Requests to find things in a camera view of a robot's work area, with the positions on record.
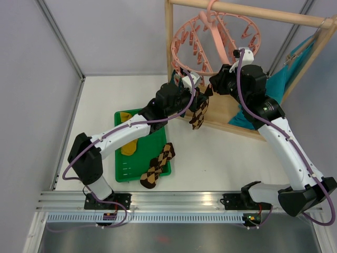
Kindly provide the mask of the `brown argyle sock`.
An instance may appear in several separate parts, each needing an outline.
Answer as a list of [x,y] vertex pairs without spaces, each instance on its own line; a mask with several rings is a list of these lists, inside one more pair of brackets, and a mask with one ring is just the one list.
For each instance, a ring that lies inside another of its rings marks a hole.
[[202,104],[202,106],[196,111],[193,112],[192,118],[189,121],[189,124],[192,125],[193,130],[197,130],[201,127],[204,122],[204,116],[209,107],[209,98]]
[[163,167],[175,157],[173,143],[164,145],[160,154],[150,160],[149,169],[140,177],[140,184],[147,189],[153,189],[160,175],[163,173]]

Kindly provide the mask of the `pink round clip hanger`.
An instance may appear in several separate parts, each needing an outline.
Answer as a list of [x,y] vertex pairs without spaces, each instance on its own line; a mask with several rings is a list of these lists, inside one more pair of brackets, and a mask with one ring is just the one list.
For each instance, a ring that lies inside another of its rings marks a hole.
[[174,34],[175,54],[184,65],[176,71],[194,71],[201,78],[215,75],[222,64],[233,65],[233,51],[248,47],[254,55],[261,46],[261,32],[247,16],[216,12],[210,9],[199,13],[183,24]]

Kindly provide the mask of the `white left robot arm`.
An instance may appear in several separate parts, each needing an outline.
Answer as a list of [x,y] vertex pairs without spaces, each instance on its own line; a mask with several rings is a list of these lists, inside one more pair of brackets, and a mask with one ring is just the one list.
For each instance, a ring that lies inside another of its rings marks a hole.
[[114,205],[114,191],[103,176],[103,160],[129,142],[153,134],[164,128],[169,120],[180,116],[197,104],[198,81],[183,81],[183,86],[165,83],[155,98],[137,114],[120,125],[101,134],[76,136],[68,155],[68,168],[76,179],[91,191],[96,203],[103,209]]

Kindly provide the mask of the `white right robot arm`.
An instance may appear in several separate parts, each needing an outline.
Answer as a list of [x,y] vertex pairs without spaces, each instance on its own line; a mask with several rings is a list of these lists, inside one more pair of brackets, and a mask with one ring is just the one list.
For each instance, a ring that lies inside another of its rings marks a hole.
[[213,91],[230,95],[242,107],[243,115],[265,138],[279,157],[289,184],[265,184],[254,181],[242,188],[241,204],[253,208],[260,202],[280,206],[288,215],[296,217],[327,200],[331,209],[329,226],[336,211],[330,194],[336,180],[325,177],[311,162],[295,138],[279,103],[266,94],[266,74],[257,65],[222,65],[218,74],[210,78]]

